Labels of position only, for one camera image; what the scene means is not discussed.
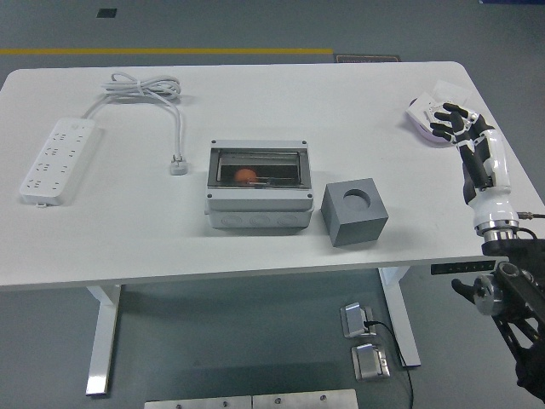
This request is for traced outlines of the robot right hand white black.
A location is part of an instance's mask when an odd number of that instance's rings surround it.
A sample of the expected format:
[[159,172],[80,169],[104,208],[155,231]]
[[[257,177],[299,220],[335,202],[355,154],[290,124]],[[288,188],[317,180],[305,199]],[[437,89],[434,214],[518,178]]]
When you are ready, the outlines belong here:
[[454,145],[462,159],[462,192],[473,210],[475,233],[483,237],[517,228],[503,133],[487,124],[483,115],[449,102],[434,117],[433,135]]

